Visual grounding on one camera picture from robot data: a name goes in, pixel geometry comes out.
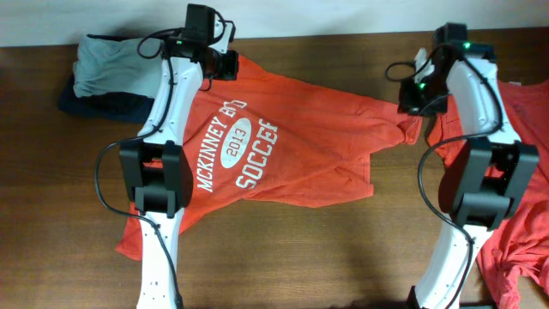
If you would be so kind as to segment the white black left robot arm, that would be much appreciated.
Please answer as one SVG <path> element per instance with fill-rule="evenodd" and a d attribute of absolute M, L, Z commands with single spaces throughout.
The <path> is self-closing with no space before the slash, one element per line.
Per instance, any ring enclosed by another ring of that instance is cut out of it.
<path fill-rule="evenodd" d="M 238 54 L 229 49 L 232 21 L 206 5 L 189 4 L 184 26 L 158 32 L 161 80 L 138 136 L 123 142 L 119 156 L 133 216 L 142 237 L 140 308 L 180 308 L 178 234 L 190 204 L 193 177 L 183 150 L 193 99 L 204 82 L 233 81 Z"/>

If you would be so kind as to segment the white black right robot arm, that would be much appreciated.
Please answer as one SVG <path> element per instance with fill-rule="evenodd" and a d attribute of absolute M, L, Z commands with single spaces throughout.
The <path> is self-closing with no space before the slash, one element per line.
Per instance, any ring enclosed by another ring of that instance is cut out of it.
<path fill-rule="evenodd" d="M 411 287 L 412 309 L 457 308 L 463 285 L 482 246 L 512 217 L 540 161 L 522 142 L 498 90 L 492 45 L 468 39 L 468 28 L 448 22 L 433 34 L 433 49 L 420 49 L 412 75 L 397 79 L 398 111 L 430 117 L 447 112 L 453 99 L 464 144 L 447 167 L 438 204 L 426 206 L 443 225 L 429 266 Z"/>

